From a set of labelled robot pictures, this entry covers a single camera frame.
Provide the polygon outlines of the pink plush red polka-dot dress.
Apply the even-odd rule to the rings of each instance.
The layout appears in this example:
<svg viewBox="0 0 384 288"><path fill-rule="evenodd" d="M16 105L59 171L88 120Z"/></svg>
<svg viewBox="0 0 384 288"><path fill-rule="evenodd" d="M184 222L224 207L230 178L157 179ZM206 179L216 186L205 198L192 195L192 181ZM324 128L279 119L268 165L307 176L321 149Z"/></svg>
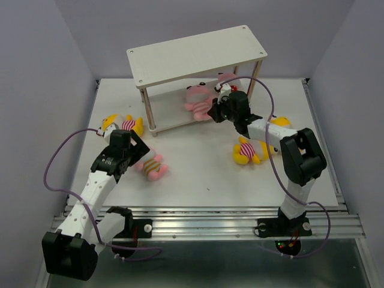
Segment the pink plush red polka-dot dress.
<svg viewBox="0 0 384 288"><path fill-rule="evenodd" d="M220 73L218 73L217 79L218 79L218 83L216 84L216 86L214 88L215 92L220 91L220 83L222 83L222 82L226 82L228 85L230 85L232 92L243 90L243 86L242 86L241 81L239 79L237 79L237 75L234 73L222 73L222 72L220 72Z"/></svg>

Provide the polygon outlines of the pink plush orange-striped shirt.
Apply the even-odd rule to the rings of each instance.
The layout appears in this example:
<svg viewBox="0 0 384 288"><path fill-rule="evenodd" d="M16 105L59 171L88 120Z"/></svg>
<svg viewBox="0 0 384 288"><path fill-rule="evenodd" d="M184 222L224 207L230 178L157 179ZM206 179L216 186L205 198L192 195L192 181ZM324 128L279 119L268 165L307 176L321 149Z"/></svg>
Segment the pink plush orange-striped shirt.
<svg viewBox="0 0 384 288"><path fill-rule="evenodd" d="M162 159L161 154L150 148L149 152L134 165L134 168L143 172L149 181L156 181L168 171L168 166L162 163Z"/></svg>

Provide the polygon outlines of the pink plush pink-striped shirt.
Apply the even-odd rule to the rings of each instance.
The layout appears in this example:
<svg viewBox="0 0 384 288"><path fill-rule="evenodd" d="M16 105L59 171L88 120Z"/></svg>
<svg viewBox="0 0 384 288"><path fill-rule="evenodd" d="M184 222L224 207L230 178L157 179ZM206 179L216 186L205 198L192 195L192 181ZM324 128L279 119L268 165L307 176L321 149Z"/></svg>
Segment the pink plush pink-striped shirt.
<svg viewBox="0 0 384 288"><path fill-rule="evenodd" d="M205 82L200 82L197 85L188 86L186 92L184 107L193 114L194 120L210 120L208 111L212 107L214 98L212 89Z"/></svg>

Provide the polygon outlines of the yellow plush blue-striped shirt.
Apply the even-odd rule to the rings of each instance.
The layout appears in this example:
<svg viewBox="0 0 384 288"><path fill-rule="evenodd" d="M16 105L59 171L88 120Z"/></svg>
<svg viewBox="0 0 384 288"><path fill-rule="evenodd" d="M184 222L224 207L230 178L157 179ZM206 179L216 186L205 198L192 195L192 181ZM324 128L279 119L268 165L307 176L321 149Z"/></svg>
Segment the yellow plush blue-striped shirt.
<svg viewBox="0 0 384 288"><path fill-rule="evenodd" d="M291 122L286 117L272 117L269 122L283 128L292 128Z"/></svg>

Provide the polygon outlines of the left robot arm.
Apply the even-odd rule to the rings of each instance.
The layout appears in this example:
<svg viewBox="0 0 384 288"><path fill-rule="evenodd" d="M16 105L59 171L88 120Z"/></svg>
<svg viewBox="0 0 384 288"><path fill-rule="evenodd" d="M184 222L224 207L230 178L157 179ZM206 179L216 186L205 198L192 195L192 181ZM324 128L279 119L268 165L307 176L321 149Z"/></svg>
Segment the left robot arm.
<svg viewBox="0 0 384 288"><path fill-rule="evenodd" d="M100 152L81 194L67 190L76 198L69 215L41 242L46 270L86 281L93 275L98 255L118 234L134 233L133 214L128 208L113 206L97 222L108 195L127 169L149 152L149 147L134 131L113 130L109 144Z"/></svg>

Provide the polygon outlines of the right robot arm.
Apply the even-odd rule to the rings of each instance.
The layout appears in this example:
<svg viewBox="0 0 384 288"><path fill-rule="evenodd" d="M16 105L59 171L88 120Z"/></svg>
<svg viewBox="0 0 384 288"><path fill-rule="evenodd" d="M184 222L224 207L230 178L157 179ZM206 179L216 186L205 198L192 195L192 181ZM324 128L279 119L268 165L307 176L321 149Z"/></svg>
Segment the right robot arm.
<svg viewBox="0 0 384 288"><path fill-rule="evenodd" d="M266 147L276 148L281 154L288 178L282 185L285 198L275 218L261 218L255 228L260 238L311 236L306 216L308 196L327 162L314 132L309 128L295 130L272 122L251 112L248 97L243 91L222 91L212 101L208 115L216 122L232 122L236 131L251 140L261 140Z"/></svg>

